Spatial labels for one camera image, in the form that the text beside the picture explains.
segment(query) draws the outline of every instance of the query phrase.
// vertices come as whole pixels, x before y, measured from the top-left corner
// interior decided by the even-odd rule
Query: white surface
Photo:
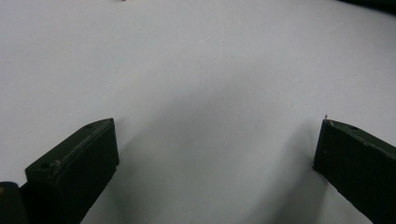
[[[0,176],[113,117],[83,223],[370,223],[311,171],[321,120],[396,145],[396,18],[333,0],[0,5]]]

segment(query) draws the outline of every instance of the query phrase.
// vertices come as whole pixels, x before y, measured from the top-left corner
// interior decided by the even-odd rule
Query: white table
[[[0,4],[0,176],[116,120],[83,223],[370,223],[311,165],[321,120],[396,145],[396,17],[335,0]]]

